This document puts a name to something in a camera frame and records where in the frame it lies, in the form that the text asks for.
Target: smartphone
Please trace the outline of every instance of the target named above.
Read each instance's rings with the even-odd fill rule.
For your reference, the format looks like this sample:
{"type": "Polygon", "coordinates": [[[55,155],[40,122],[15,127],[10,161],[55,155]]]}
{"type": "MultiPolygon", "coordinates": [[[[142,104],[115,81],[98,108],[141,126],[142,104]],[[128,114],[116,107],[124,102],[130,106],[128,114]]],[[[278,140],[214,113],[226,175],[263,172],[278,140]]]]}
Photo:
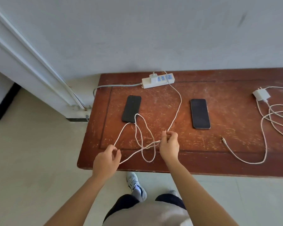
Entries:
{"type": "Polygon", "coordinates": [[[208,107],[205,99],[191,99],[192,123],[194,128],[210,129],[208,107]]]}
{"type": "Polygon", "coordinates": [[[141,96],[128,96],[125,109],[122,115],[123,122],[135,123],[134,116],[135,114],[139,113],[139,106],[141,104],[141,101],[141,96]]]}

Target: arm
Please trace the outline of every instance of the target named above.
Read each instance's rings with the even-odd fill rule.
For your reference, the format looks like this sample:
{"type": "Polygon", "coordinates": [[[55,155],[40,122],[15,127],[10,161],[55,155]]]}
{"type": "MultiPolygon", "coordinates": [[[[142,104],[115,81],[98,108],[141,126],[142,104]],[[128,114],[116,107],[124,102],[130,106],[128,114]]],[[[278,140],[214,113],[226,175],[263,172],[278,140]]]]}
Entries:
{"type": "Polygon", "coordinates": [[[162,132],[160,154],[165,161],[195,226],[238,225],[179,162],[177,133],[162,132]]]}
{"type": "Polygon", "coordinates": [[[93,162],[92,176],[44,226],[82,226],[99,191],[106,180],[114,175],[120,160],[121,151],[113,145],[99,153],[93,162]]]}

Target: table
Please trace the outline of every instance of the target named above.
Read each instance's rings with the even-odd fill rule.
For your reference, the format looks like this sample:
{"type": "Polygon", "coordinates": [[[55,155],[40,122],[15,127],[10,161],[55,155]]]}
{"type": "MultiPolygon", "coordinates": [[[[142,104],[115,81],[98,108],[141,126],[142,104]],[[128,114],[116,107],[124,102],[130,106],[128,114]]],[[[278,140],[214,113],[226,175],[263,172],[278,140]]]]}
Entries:
{"type": "MultiPolygon", "coordinates": [[[[283,136],[275,131],[270,122],[264,121],[263,124],[268,144],[267,159],[263,164],[250,165],[237,160],[221,141],[224,137],[230,148],[243,160],[258,162],[263,159],[265,147],[260,129],[261,115],[252,92],[258,87],[283,87],[283,68],[168,73],[174,74],[175,83],[172,85],[182,96],[181,108],[170,130],[179,135],[178,158],[189,172],[283,177],[283,136]],[[192,98],[206,99],[211,129],[192,127],[192,98]]],[[[150,74],[151,72],[102,74],[99,85],[136,84],[150,74]]],[[[272,96],[270,104],[283,104],[282,89],[269,89],[268,92],[272,96]]],[[[128,95],[141,96],[139,113],[145,118],[155,140],[159,140],[161,131],[171,124],[180,102],[179,95],[169,85],[149,89],[141,86],[98,89],[78,158],[79,168],[92,169],[95,156],[109,144],[114,144],[124,126],[121,116],[128,95]]],[[[267,114],[267,105],[264,102],[259,104],[263,114],[267,114]]],[[[283,123],[280,117],[274,116],[274,119],[283,123]]],[[[144,143],[151,143],[151,135],[140,117],[137,118],[137,123],[143,133],[144,143]]],[[[121,149],[122,160],[139,149],[134,135],[135,127],[129,124],[116,144],[121,149]]],[[[153,148],[144,150],[144,156],[148,160],[152,159],[153,154],[153,148]]],[[[169,172],[159,154],[159,148],[152,163],[144,161],[138,152],[121,164],[119,170],[169,172]]]]}

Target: shoe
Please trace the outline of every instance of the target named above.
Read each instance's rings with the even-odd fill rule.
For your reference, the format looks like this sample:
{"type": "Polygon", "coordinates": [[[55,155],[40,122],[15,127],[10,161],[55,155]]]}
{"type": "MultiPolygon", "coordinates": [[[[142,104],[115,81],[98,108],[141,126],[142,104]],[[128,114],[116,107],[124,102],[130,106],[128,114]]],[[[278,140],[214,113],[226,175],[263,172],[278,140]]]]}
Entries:
{"type": "Polygon", "coordinates": [[[177,197],[177,192],[176,192],[175,190],[170,190],[170,191],[168,192],[168,194],[173,194],[174,196],[177,197]]]}
{"type": "Polygon", "coordinates": [[[131,191],[133,192],[135,189],[139,190],[142,200],[145,201],[147,193],[146,190],[139,184],[136,174],[134,172],[127,172],[126,180],[131,191]]]}

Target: baseboard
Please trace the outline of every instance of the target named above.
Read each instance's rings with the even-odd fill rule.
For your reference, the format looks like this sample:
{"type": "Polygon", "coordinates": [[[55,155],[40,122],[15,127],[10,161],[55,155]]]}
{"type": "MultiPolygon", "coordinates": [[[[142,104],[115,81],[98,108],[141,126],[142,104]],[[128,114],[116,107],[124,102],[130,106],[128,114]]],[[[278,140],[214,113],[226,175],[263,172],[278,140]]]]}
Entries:
{"type": "Polygon", "coordinates": [[[8,91],[8,93],[5,95],[4,99],[0,103],[0,120],[7,111],[8,107],[10,106],[14,97],[17,95],[20,89],[21,87],[17,83],[14,83],[13,86],[8,91]]]}
{"type": "Polygon", "coordinates": [[[70,122],[88,122],[86,118],[66,118],[70,122]]]}

